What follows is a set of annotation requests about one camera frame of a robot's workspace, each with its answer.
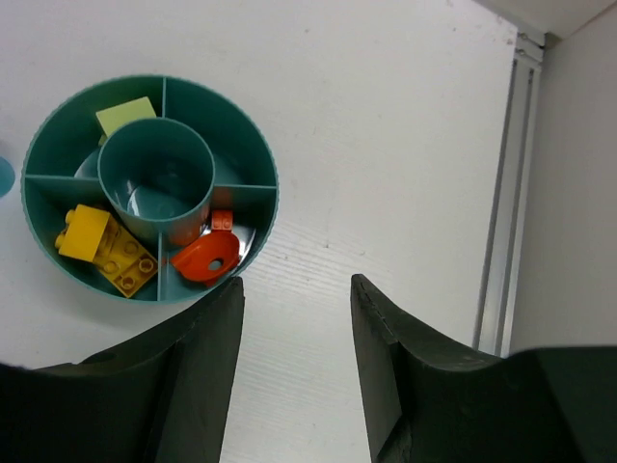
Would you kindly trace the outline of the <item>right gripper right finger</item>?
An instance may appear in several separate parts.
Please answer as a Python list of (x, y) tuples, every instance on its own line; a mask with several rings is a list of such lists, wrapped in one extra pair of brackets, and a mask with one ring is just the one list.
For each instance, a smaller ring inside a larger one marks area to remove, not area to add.
[(373, 461), (615, 460), (614, 347), (499, 358), (400, 309), (361, 274), (351, 315)]

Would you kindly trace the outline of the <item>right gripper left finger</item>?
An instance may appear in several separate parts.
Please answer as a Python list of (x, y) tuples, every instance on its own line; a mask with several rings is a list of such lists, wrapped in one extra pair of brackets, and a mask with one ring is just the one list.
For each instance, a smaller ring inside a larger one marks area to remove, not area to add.
[(236, 277), (81, 363), (2, 366), (2, 460), (218, 461), (244, 308)]

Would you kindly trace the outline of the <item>orange round dish lego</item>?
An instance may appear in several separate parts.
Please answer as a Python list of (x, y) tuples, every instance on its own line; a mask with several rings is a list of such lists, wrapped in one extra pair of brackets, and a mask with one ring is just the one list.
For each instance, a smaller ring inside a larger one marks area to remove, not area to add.
[(239, 239), (230, 231), (201, 236), (171, 258), (180, 275), (194, 283), (214, 286), (239, 263)]

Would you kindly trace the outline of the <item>yellow orange square lego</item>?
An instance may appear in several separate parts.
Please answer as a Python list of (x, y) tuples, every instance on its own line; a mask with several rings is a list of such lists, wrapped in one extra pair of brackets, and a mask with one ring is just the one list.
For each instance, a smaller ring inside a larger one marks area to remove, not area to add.
[(133, 297), (158, 270), (156, 258), (113, 218), (105, 228), (93, 263), (125, 298)]

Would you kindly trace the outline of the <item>small orange lego piece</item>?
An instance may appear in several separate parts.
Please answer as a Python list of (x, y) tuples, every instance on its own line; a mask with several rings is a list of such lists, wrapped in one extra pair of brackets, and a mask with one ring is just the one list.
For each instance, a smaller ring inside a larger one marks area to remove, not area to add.
[(213, 209), (210, 228), (213, 232), (232, 232), (233, 212), (228, 209)]

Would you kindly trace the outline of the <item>pale green lego block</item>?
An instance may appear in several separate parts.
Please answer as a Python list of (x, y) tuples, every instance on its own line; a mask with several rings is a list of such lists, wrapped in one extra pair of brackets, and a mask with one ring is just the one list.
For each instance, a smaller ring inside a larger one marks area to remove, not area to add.
[(155, 110), (147, 96), (126, 101), (95, 113), (102, 135), (98, 141), (101, 147), (107, 138), (122, 126), (142, 119), (156, 118)]

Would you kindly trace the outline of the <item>yellow curved striped lego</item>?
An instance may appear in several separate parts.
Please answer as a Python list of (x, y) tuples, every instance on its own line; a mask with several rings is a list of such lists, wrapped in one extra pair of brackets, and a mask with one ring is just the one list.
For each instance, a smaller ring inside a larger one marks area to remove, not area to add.
[(55, 240), (61, 256), (95, 262), (109, 255), (119, 229), (110, 212), (78, 204), (67, 212), (65, 222), (65, 229)]

